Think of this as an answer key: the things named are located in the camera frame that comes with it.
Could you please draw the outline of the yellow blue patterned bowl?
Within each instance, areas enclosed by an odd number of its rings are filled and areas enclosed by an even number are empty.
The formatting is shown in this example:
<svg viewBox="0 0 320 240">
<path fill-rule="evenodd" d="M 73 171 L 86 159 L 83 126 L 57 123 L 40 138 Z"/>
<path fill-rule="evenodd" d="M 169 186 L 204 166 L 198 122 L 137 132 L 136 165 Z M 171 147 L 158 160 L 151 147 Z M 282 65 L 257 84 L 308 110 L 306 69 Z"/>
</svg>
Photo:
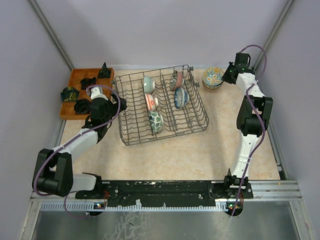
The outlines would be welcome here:
<svg viewBox="0 0 320 240">
<path fill-rule="evenodd" d="M 223 84 L 222 77 L 224 75 L 224 70 L 219 67 L 207 68 L 202 77 L 202 83 L 206 85 L 216 86 Z"/>
</svg>

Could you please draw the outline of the cream leaf patterned bowl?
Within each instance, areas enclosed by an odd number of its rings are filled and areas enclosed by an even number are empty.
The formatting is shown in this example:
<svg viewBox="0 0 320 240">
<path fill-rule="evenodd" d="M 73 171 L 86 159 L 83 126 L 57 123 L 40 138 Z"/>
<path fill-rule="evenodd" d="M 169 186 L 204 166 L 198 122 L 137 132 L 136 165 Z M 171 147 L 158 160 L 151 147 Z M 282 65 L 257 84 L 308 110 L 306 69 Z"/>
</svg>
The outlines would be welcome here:
<svg viewBox="0 0 320 240">
<path fill-rule="evenodd" d="M 206 89 L 209 90 L 218 90 L 221 88 L 222 85 L 218 85 L 218 86 L 207 86 L 207 85 L 203 85 Z"/>
</svg>

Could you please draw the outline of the blue lattice patterned bowl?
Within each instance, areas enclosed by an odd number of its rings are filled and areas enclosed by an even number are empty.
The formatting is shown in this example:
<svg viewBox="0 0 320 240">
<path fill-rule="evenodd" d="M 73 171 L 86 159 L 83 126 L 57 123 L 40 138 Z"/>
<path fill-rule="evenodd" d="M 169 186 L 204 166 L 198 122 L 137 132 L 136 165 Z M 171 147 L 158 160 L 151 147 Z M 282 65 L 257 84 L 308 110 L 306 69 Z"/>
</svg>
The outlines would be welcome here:
<svg viewBox="0 0 320 240">
<path fill-rule="evenodd" d="M 203 86 L 207 89 L 210 89 L 210 90 L 217 90 L 219 89 L 223 84 L 219 84 L 219 85 L 207 85 L 205 83 L 203 83 Z"/>
</svg>

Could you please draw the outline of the orange white patterned bowl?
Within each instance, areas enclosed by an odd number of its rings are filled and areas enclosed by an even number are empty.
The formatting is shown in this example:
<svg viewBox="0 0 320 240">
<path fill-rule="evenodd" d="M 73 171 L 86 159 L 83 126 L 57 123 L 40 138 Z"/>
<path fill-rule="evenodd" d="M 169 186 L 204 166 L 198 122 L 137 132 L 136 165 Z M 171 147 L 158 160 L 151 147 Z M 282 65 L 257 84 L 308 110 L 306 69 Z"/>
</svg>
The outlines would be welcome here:
<svg viewBox="0 0 320 240">
<path fill-rule="evenodd" d="M 159 100 L 157 97 L 153 96 L 150 93 L 145 93 L 145 101 L 149 111 L 153 112 L 159 106 Z"/>
</svg>

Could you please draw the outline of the green leaf patterned bowl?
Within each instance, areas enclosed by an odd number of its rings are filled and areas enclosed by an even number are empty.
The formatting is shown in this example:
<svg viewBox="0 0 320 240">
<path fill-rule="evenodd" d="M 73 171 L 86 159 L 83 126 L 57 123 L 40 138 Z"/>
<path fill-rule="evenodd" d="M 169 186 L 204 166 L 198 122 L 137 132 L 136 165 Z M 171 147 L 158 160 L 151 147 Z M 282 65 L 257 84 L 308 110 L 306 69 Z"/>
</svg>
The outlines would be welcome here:
<svg viewBox="0 0 320 240">
<path fill-rule="evenodd" d="M 157 111 L 149 111 L 148 119 L 149 119 L 149 123 L 152 131 L 154 133 L 158 133 L 164 125 L 163 116 Z"/>
</svg>

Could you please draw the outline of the grey wire dish rack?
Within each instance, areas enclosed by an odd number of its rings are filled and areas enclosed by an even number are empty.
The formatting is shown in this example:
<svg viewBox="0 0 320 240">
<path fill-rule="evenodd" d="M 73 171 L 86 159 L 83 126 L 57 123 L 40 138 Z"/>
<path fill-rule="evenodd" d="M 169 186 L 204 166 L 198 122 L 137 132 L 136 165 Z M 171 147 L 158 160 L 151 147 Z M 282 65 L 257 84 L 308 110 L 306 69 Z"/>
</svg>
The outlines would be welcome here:
<svg viewBox="0 0 320 240">
<path fill-rule="evenodd" d="M 126 110 L 118 117 L 119 134 L 122 142 L 137 145 L 197 132 L 203 132 L 209 125 L 209 117 L 195 82 L 194 68 L 187 64 L 166 68 L 127 73 L 115 77 L 115 87 L 119 96 L 126 100 Z M 176 108 L 174 91 L 170 90 L 170 80 L 174 72 L 182 74 L 182 88 L 188 93 L 185 106 Z M 156 112 L 162 115 L 163 125 L 159 131 L 152 126 L 144 94 L 144 77 L 155 82 L 152 95 L 159 105 Z"/>
</svg>

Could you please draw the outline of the pink patterned bowl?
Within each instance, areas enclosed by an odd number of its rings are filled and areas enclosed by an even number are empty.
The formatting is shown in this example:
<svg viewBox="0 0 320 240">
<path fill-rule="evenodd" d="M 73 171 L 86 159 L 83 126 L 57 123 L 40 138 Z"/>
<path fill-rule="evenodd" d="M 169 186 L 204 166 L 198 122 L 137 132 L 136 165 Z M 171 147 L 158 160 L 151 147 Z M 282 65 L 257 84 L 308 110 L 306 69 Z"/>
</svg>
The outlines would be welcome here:
<svg viewBox="0 0 320 240">
<path fill-rule="evenodd" d="M 175 91 L 177 88 L 182 87 L 184 82 L 185 79 L 182 72 L 175 70 L 171 75 L 169 88 L 171 91 Z"/>
</svg>

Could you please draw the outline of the blue white floral bowl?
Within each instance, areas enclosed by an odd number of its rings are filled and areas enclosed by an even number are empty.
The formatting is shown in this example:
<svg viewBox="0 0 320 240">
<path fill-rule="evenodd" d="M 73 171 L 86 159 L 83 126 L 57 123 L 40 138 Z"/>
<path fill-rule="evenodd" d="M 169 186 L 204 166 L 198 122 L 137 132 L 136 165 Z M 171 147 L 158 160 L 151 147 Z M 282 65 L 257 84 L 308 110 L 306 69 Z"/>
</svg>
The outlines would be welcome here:
<svg viewBox="0 0 320 240">
<path fill-rule="evenodd" d="M 190 100 L 188 92 L 182 88 L 176 88 L 174 92 L 174 105 L 177 109 L 183 108 Z"/>
</svg>

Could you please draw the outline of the dark speckled bowl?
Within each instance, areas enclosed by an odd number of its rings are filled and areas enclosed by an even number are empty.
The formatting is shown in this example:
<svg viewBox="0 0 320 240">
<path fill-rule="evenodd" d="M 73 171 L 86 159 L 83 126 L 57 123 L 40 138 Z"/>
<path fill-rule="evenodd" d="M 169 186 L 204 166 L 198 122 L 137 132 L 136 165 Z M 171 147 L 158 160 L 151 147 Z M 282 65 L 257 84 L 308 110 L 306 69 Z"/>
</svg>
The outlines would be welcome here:
<svg viewBox="0 0 320 240">
<path fill-rule="evenodd" d="M 213 88 L 213 89 L 211 89 L 211 88 L 204 88 L 203 89 L 206 93 L 218 93 L 221 89 L 220 88 Z"/>
</svg>

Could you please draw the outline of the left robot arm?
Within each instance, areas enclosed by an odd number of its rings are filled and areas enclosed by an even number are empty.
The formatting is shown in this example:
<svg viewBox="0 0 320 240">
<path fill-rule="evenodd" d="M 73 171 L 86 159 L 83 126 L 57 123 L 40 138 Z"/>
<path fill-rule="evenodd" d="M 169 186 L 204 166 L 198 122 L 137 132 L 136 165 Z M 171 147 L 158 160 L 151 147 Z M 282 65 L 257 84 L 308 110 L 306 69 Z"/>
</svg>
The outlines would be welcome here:
<svg viewBox="0 0 320 240">
<path fill-rule="evenodd" d="M 90 97 L 89 116 L 81 130 L 70 140 L 53 149 L 42 149 L 37 156 L 32 188 L 39 196 L 65 197 L 70 193 L 86 191 L 97 199 L 103 195 L 104 186 L 99 176 L 91 173 L 73 173 L 73 162 L 89 148 L 99 143 L 120 112 L 126 110 L 127 101 L 113 90 L 109 99 L 104 85 L 86 89 Z"/>
</svg>

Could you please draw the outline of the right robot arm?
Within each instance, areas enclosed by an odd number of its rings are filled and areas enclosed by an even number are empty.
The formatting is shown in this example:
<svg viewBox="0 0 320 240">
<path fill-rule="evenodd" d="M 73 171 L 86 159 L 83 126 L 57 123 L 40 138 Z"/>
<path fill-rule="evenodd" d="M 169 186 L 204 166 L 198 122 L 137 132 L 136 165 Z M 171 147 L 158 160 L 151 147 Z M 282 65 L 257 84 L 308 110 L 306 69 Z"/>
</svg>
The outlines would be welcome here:
<svg viewBox="0 0 320 240">
<path fill-rule="evenodd" d="M 229 168 L 223 183 L 223 192 L 229 198 L 239 197 L 247 190 L 249 165 L 254 152 L 266 136 L 273 107 L 273 99 L 260 90 L 250 63 L 251 56 L 248 53 L 238 52 L 222 77 L 224 82 L 237 85 L 243 93 L 236 119 L 240 141 L 235 162 Z"/>
</svg>

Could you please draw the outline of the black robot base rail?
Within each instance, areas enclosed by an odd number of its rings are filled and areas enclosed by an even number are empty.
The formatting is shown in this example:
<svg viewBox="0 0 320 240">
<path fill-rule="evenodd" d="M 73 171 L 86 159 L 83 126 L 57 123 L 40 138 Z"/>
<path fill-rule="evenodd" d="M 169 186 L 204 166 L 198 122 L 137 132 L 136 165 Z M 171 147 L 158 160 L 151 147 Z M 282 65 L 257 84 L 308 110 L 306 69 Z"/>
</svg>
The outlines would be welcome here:
<svg viewBox="0 0 320 240">
<path fill-rule="evenodd" d="M 95 208 L 137 207 L 190 209 L 215 207 L 218 199 L 236 199 L 226 211 L 235 215 L 242 211 L 243 201 L 253 198 L 251 184 L 245 180 L 242 186 L 228 181 L 211 180 L 99 180 L 92 190 L 80 190 L 78 200 L 101 199 Z"/>
</svg>

